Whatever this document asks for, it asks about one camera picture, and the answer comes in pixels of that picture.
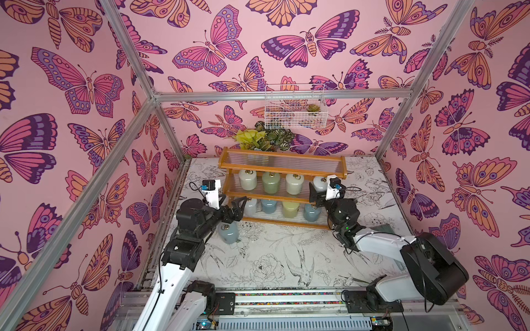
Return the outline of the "large light blue canister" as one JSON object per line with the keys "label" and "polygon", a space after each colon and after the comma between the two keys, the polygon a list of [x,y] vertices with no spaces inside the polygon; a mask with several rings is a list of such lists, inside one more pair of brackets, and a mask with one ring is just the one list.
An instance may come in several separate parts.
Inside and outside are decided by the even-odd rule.
{"label": "large light blue canister", "polygon": [[221,240],[228,245],[235,244],[239,240],[240,232],[237,223],[220,223],[218,225],[218,234]]}

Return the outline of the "cream canister shelf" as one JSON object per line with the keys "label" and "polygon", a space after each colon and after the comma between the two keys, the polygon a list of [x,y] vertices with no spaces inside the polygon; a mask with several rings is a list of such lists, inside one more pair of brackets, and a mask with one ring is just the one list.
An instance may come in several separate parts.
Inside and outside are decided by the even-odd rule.
{"label": "cream canister shelf", "polygon": [[291,195],[298,195],[302,192],[304,185],[304,175],[287,174],[286,175],[286,191]]}

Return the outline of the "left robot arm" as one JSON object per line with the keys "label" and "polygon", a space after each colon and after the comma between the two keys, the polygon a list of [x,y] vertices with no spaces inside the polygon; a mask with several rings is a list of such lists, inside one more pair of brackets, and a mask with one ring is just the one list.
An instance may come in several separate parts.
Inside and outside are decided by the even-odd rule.
{"label": "left robot arm", "polygon": [[157,283],[135,330],[191,330],[200,316],[213,310],[215,286],[190,279],[205,251],[207,239],[220,223],[241,221],[248,198],[237,198],[218,209],[205,200],[183,202],[178,222],[158,262]]}

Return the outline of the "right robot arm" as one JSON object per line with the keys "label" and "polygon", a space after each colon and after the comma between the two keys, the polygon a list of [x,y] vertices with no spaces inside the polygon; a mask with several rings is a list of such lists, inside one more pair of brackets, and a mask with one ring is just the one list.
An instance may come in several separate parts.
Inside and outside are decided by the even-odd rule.
{"label": "right robot arm", "polygon": [[443,306],[469,281],[469,273],[435,235],[402,236],[359,223],[356,200],[347,198],[347,187],[334,176],[325,188],[309,184],[309,201],[324,208],[334,237],[346,252],[374,253],[394,260],[400,274],[382,275],[367,287],[372,309],[381,303],[422,299],[426,307]]}

